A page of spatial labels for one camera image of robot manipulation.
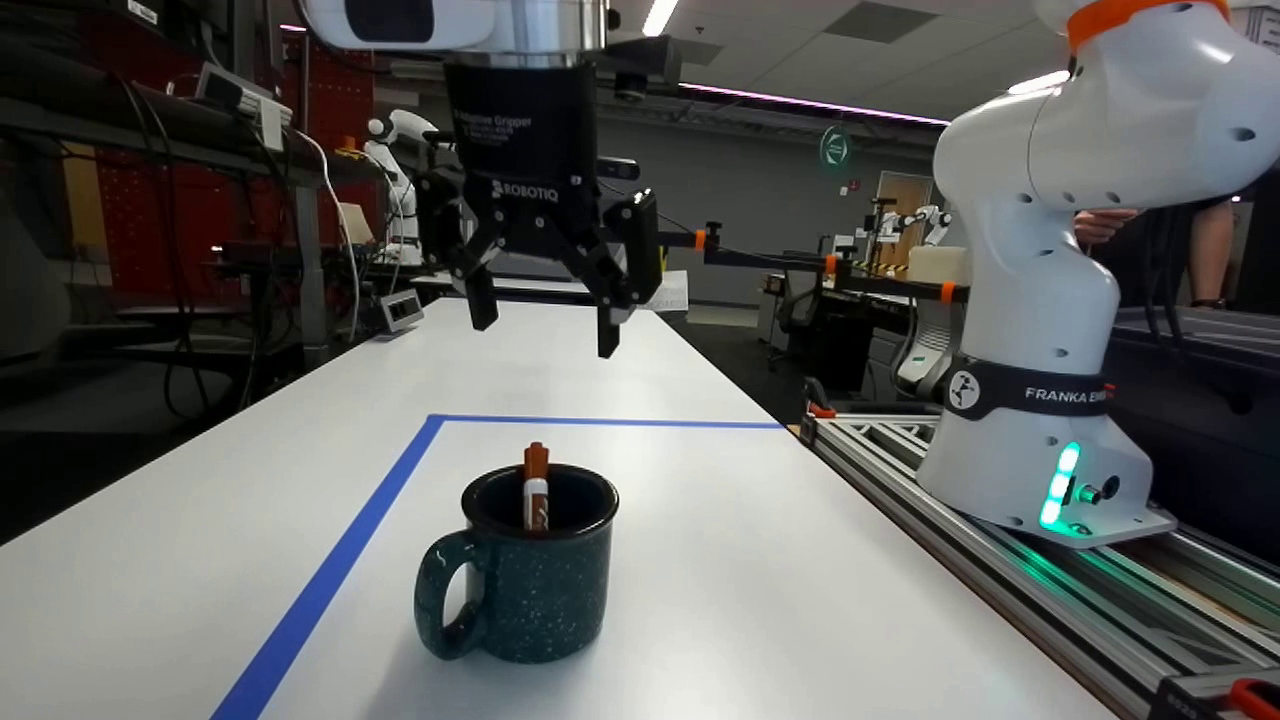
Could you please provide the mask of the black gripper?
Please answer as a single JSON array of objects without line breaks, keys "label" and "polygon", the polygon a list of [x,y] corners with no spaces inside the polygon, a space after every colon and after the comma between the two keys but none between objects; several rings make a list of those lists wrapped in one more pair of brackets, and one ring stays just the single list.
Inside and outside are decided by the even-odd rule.
[{"label": "black gripper", "polygon": [[593,296],[598,355],[622,347],[638,302],[632,240],[601,230],[598,96],[590,64],[495,67],[447,64],[453,134],[466,200],[453,275],[478,332],[495,322],[489,261],[525,251],[565,263]]}]

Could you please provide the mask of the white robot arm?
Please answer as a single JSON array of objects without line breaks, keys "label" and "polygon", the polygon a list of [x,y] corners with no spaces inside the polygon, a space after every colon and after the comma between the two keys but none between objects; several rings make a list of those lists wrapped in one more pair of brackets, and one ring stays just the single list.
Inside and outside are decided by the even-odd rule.
[{"label": "white robot arm", "polygon": [[[302,0],[332,46],[437,51],[447,71],[474,240],[453,255],[478,322],[495,321],[489,255],[565,263],[622,345],[656,291],[656,243],[604,249],[598,57],[609,0]],[[969,314],[920,487],[948,506],[1069,549],[1157,535],[1151,461],[1108,416],[1104,353],[1119,302],[1075,249],[1097,209],[1228,197],[1280,154],[1275,51],[1228,0],[1039,0],[1069,75],[957,117],[931,154],[969,240]]]}]

